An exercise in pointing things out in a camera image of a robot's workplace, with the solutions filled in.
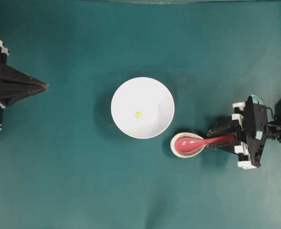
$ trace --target green mat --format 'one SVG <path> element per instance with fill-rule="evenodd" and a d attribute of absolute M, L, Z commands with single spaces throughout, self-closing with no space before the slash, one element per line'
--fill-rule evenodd
<path fill-rule="evenodd" d="M 50 85 L 4 112 L 0 229 L 281 229 L 281 144 L 267 142 L 250 171 L 226 152 L 179 159 L 169 147 L 250 94 L 278 102 L 281 0 L 0 0 L 0 39 L 8 65 Z M 116 88 L 137 76 L 175 100 L 172 124 L 149 140 L 110 116 Z"/>

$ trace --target small yellow object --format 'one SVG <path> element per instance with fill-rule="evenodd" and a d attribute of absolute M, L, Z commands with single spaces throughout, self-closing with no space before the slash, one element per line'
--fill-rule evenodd
<path fill-rule="evenodd" d="M 140 119 L 143 117 L 142 112 L 136 112 L 136 114 L 134 115 L 137 119 Z"/>

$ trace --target black triangular mount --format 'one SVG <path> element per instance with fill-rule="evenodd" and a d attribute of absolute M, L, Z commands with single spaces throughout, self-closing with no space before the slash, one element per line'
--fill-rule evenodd
<path fill-rule="evenodd" d="M 5 107 L 47 90 L 48 85 L 0 63 L 0 103 Z"/>

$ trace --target red spoon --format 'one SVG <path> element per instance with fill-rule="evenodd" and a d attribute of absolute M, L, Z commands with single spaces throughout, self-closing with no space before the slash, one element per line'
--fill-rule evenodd
<path fill-rule="evenodd" d="M 226 135 L 221 137 L 214 137 L 209 139 L 197 139 L 193 137 L 182 137 L 178 139 L 174 148 L 176 151 L 182 154 L 190 153 L 198 148 L 207 146 L 213 143 L 221 143 L 221 142 L 233 142 L 236 140 L 235 135 Z"/>

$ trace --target spoon handle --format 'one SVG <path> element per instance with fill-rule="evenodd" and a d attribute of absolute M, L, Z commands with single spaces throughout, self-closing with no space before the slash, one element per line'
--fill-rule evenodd
<path fill-rule="evenodd" d="M 221 143 L 221 142 L 234 142 L 236 140 L 235 135 L 225 135 L 221 137 L 214 137 L 210 139 L 205 139 L 205 144 Z"/>

